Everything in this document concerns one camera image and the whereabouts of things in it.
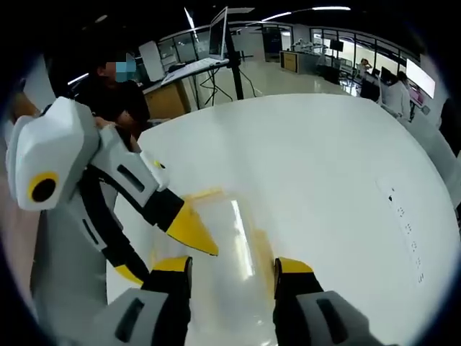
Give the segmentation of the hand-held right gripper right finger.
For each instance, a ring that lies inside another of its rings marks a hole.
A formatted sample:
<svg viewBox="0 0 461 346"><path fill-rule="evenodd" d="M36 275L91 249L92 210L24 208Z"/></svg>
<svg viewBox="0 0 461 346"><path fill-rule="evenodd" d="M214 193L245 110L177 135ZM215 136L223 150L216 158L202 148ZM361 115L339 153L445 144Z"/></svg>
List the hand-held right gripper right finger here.
<svg viewBox="0 0 461 346"><path fill-rule="evenodd" d="M273 323L279 345L380 345L368 318L337 292L322 289L313 269L274 260Z"/></svg>

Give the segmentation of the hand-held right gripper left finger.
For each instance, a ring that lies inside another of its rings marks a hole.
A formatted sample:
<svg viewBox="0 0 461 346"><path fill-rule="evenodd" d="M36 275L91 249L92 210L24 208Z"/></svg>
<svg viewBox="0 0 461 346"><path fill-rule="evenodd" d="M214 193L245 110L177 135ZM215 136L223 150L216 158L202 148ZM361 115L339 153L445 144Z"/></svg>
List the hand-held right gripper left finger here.
<svg viewBox="0 0 461 346"><path fill-rule="evenodd" d="M154 265L141 288L130 288L95 318L93 345L183 345L191 320L192 257Z"/></svg>

